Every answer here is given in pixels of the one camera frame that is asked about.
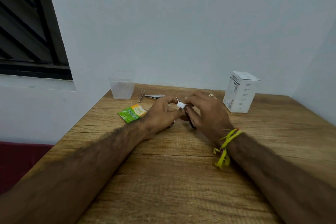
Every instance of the person's right arm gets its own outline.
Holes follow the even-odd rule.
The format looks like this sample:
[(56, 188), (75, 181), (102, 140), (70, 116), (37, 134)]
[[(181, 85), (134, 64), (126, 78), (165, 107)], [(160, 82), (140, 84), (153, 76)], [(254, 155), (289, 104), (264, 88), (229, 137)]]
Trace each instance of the person's right arm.
[[(233, 125), (224, 104), (203, 92), (183, 101), (194, 126), (220, 147)], [(229, 155), (260, 188), (286, 223), (336, 223), (336, 190), (242, 133), (227, 146)]]

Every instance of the yellow string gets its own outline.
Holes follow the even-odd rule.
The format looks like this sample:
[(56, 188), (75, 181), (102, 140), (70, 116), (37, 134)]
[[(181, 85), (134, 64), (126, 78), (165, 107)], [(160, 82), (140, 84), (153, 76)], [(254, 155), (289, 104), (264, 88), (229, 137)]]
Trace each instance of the yellow string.
[[(216, 167), (219, 167), (220, 169), (222, 169), (222, 165), (223, 165), (224, 161), (225, 161), (226, 166), (230, 165), (231, 160), (230, 160), (230, 157), (228, 155), (228, 151), (226, 150), (226, 147), (229, 144), (229, 142), (231, 142), (234, 138), (239, 136), (241, 133), (242, 132), (240, 130), (235, 128), (235, 129), (231, 130), (230, 133), (228, 133), (226, 137), (221, 138), (221, 140), (225, 139), (225, 142), (221, 146), (221, 149), (224, 149), (224, 151), (223, 151), (221, 157), (219, 158), (218, 162), (215, 163)], [(218, 150), (218, 149), (214, 148), (213, 153), (216, 154), (216, 152), (220, 152), (220, 151), (221, 150)]]

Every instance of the wall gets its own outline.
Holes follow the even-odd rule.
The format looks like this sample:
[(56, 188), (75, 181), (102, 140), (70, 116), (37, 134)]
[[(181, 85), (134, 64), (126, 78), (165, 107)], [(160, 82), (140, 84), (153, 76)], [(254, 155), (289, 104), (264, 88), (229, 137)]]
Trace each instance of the wall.
[(0, 87), (0, 138), (57, 142), (109, 89), (136, 82), (225, 89), (231, 70), (292, 95), (336, 18), (336, 0), (53, 0), (76, 92)]
[(336, 125), (336, 20), (293, 98)]

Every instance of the person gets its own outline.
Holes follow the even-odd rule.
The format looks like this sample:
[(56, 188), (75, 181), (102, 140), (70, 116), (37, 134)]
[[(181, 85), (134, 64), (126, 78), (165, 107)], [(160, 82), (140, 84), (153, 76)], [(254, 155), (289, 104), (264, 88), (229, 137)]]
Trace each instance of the person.
[[(177, 103), (176, 98), (158, 99), (143, 118), (105, 134), (17, 184), (0, 197), (0, 223), (75, 223), (139, 143), (171, 126), (174, 120), (186, 119), (183, 110), (169, 107), (169, 103)], [(195, 92), (184, 103), (194, 126), (220, 147), (220, 139), (233, 130), (223, 103), (204, 92)], [(199, 108), (200, 115), (192, 106)], [(336, 223), (336, 190), (328, 184), (246, 133), (234, 138), (227, 151), (286, 223)]]

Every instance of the hand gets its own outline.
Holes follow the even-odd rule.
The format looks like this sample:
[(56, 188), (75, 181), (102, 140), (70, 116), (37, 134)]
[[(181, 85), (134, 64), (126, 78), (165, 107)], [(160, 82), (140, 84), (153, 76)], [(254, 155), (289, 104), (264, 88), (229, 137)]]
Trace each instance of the hand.
[(173, 96), (159, 98), (142, 118), (149, 134), (171, 127), (175, 120), (184, 115), (181, 109), (168, 106), (170, 103), (177, 104), (177, 98)]
[[(184, 99), (183, 103), (188, 104), (185, 111), (193, 125), (210, 141), (221, 145), (223, 142), (220, 139), (233, 129), (225, 105), (220, 100), (201, 91), (196, 91)], [(197, 107), (201, 111), (201, 115), (199, 116), (190, 105)]]

